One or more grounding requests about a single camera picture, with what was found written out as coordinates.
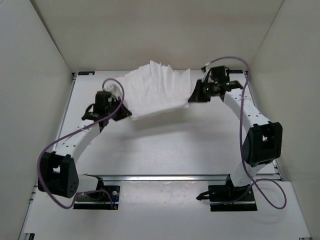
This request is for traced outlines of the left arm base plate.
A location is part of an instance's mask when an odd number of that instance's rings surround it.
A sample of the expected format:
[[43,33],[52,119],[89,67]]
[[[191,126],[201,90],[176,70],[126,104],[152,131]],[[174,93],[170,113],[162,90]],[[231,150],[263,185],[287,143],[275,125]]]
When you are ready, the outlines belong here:
[[95,177],[98,179],[96,189],[104,191],[78,195],[73,209],[117,211],[119,209],[121,186],[115,183],[106,183],[101,176]]

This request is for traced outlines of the white pleated skirt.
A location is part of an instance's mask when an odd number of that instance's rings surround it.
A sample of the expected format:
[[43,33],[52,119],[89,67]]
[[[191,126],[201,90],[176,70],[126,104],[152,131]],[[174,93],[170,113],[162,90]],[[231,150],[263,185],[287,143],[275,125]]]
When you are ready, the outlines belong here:
[[124,105],[132,120],[155,116],[189,106],[191,70],[173,70],[155,61],[116,78],[124,88]]

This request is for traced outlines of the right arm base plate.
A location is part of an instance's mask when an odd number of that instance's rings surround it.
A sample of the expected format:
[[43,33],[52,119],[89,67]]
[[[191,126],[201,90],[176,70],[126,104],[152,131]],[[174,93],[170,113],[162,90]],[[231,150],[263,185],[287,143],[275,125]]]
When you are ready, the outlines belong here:
[[211,212],[255,212],[258,210],[252,187],[234,186],[228,175],[224,185],[209,185],[198,201],[209,200]]

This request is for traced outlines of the left blue corner label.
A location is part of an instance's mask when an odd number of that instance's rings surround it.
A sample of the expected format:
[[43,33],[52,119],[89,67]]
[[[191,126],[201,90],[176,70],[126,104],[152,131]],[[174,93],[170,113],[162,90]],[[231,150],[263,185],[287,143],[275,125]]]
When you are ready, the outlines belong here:
[[93,76],[95,71],[79,71],[77,73],[78,76]]

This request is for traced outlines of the aluminium rail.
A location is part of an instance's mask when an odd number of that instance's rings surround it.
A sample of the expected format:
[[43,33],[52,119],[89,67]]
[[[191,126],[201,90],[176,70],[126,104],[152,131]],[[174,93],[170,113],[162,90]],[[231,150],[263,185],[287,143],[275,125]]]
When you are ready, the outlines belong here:
[[108,182],[170,182],[170,181],[225,181],[225,174],[173,174],[173,175],[102,175],[104,181]]

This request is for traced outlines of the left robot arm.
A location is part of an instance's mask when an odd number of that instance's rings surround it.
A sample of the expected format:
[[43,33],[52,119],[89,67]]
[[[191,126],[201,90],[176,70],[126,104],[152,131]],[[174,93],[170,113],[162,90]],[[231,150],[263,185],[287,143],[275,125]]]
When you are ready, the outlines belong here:
[[123,92],[101,90],[95,95],[78,124],[75,133],[61,138],[61,143],[52,151],[44,150],[37,163],[38,189],[50,195],[70,199],[79,187],[80,179],[76,162],[103,129],[109,120],[119,121],[130,117],[132,113],[124,105]]

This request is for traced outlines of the right blue corner label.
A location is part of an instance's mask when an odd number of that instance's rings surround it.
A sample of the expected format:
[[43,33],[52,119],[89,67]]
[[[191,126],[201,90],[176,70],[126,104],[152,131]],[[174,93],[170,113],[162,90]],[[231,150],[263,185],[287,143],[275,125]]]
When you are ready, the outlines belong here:
[[228,74],[243,74],[243,70],[238,70],[238,69],[233,69],[233,70],[228,70]]

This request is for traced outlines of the blue corner label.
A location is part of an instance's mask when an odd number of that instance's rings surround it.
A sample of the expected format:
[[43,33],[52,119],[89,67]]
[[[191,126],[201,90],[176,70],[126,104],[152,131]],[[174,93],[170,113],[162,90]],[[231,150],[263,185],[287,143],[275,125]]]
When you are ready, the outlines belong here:
[[77,73],[78,76],[93,76],[95,71],[79,71]]
[[243,70],[238,70],[238,69],[233,69],[233,70],[228,70],[228,74],[243,74]]

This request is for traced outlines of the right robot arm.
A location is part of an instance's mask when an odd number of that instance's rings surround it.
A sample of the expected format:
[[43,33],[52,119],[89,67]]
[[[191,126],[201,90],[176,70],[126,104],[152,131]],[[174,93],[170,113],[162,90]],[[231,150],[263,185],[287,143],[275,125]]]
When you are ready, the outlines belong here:
[[242,188],[251,183],[257,173],[281,155],[283,127],[271,122],[254,105],[251,94],[238,80],[230,79],[231,71],[225,66],[203,67],[204,73],[198,79],[189,103],[207,103],[213,97],[220,97],[239,120],[240,130],[246,132],[240,138],[242,162],[229,175],[230,184],[224,187],[224,195],[236,200],[242,195]]

